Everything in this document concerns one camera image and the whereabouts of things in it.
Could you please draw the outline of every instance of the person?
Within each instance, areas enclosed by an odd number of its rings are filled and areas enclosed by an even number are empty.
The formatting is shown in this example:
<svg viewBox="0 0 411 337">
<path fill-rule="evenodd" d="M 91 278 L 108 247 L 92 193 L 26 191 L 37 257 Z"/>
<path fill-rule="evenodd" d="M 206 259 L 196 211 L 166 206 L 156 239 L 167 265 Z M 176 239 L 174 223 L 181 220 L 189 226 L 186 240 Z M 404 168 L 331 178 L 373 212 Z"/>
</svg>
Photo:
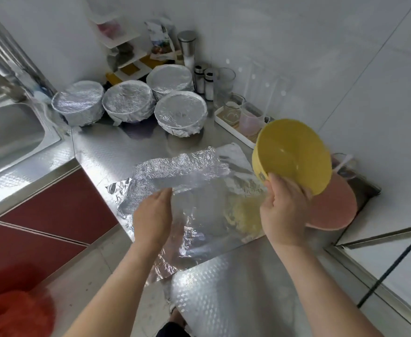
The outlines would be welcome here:
<svg viewBox="0 0 411 337">
<path fill-rule="evenodd" d="M 268 195 L 260 206 L 262 226 L 293 280 L 313 336 L 381 337 L 307 246 L 308 192 L 273 173 L 265 185 Z M 170 233 L 171 193 L 163 189 L 141 202 L 134 213 L 135 242 L 65 337 L 130 336 L 145 281 Z M 175 310 L 157 336 L 188 336 L 184 326 Z"/>
</svg>

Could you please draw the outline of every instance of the red plastic bag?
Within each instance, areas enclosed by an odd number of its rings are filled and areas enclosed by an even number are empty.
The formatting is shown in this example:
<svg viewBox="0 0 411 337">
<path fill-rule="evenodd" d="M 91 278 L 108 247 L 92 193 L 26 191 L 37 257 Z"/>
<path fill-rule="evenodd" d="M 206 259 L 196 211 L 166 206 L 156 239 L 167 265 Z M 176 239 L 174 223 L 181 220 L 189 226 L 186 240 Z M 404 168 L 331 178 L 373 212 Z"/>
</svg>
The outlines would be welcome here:
<svg viewBox="0 0 411 337">
<path fill-rule="evenodd" d="M 54 316 L 48 296 L 35 298 L 24 291 L 0 294 L 0 337 L 49 337 Z"/>
</svg>

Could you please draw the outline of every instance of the aluminum foil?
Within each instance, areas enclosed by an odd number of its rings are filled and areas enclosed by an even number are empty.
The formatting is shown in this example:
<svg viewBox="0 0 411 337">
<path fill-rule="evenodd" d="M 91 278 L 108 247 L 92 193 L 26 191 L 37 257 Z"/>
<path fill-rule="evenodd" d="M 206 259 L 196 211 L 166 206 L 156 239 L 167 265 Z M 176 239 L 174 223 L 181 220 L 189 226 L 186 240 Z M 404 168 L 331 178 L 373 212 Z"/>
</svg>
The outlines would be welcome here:
<svg viewBox="0 0 411 337">
<path fill-rule="evenodd" d="M 194 91 L 190 70 L 182 65 L 161 65 L 155 67 L 146 77 L 146 82 L 161 100 L 173 91 Z"/>
<path fill-rule="evenodd" d="M 139 80 L 128 80 L 112 86 L 103 97 L 103 106 L 115 125 L 136 123 L 154 113 L 156 99 L 151 88 Z"/>
<path fill-rule="evenodd" d="M 262 236 L 259 203 L 265 189 L 253 174 L 241 148 L 228 144 L 214 149 L 156 158 L 135 166 L 130 178 L 107 187 L 118 204 L 117 215 L 132 241 L 132 214 L 140 202 L 164 187 L 173 187 L 173 225 L 147 283 L 169 277 Z M 251 203 L 245 215 L 235 204 Z"/>
<path fill-rule="evenodd" d="M 100 83 L 82 80 L 57 92 L 51 105 L 70 126 L 84 126 L 93 124 L 102 117 L 103 94 L 104 89 Z"/>
<path fill-rule="evenodd" d="M 204 126 L 207 104 L 194 92 L 176 91 L 162 98 L 154 113 L 159 125 L 170 134 L 188 137 Z"/>
</svg>

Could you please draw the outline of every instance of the sink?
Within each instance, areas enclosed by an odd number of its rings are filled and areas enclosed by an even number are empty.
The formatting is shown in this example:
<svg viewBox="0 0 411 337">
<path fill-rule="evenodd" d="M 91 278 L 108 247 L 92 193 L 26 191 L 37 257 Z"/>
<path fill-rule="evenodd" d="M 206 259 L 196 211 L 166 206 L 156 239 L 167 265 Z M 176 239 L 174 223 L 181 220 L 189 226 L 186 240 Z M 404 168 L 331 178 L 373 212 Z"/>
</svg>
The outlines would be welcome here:
<svg viewBox="0 0 411 337">
<path fill-rule="evenodd" d="M 60 140 L 38 106 L 0 102 L 0 172 Z"/>
</svg>

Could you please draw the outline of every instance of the red cabinet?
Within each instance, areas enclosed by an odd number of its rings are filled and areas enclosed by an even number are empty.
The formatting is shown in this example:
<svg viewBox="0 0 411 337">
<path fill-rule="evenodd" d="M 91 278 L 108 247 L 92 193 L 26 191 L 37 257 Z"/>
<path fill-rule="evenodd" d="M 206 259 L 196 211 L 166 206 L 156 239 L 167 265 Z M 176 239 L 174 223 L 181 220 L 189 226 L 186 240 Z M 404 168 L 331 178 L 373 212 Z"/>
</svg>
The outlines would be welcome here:
<svg viewBox="0 0 411 337">
<path fill-rule="evenodd" d="M 80 169 L 0 217 L 0 221 L 93 243 L 118 221 Z"/>
<path fill-rule="evenodd" d="M 85 246 L 0 225 L 0 294 L 28 291 Z"/>
</svg>

